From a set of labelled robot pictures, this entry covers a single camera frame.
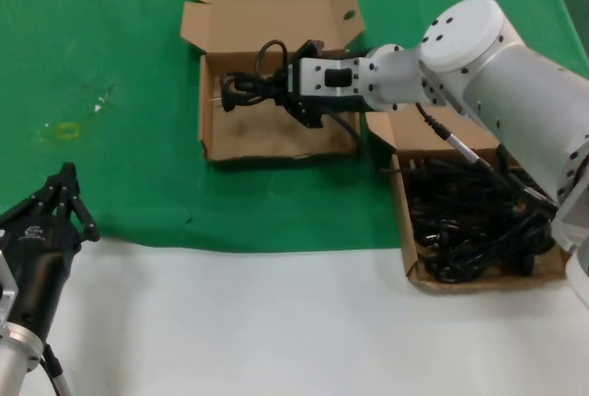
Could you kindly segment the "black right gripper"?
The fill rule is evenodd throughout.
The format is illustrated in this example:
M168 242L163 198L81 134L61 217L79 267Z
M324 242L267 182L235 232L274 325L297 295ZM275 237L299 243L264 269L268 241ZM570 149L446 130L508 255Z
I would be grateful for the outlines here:
M306 41L295 59L317 58L323 41ZM323 128L323 112L364 112L356 62L292 62L285 71L285 110L308 129Z

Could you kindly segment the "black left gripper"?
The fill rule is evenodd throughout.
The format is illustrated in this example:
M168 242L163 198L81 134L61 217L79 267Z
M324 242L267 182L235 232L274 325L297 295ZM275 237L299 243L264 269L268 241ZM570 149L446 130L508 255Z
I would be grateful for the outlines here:
M67 219L74 214L81 230ZM41 188L1 214L1 249L17 284L8 320L45 340L81 242L100 239L81 199L74 163L63 163Z

